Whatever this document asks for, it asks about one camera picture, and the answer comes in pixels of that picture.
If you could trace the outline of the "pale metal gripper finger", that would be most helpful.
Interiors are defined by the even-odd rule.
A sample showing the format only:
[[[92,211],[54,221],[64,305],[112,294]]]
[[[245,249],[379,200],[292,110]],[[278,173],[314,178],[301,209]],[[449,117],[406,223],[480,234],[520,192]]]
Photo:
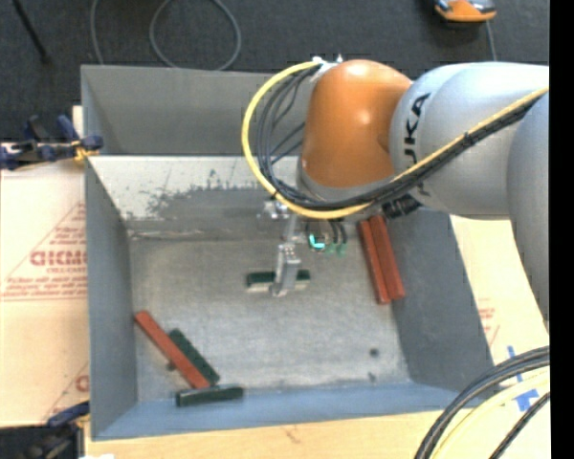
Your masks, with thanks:
[[[275,274],[271,285],[271,295],[281,297],[283,294],[283,273],[286,263],[285,245],[279,244],[276,252]]]
[[[287,246],[287,290],[291,291],[296,287],[298,281],[298,270],[301,260],[295,245]]]

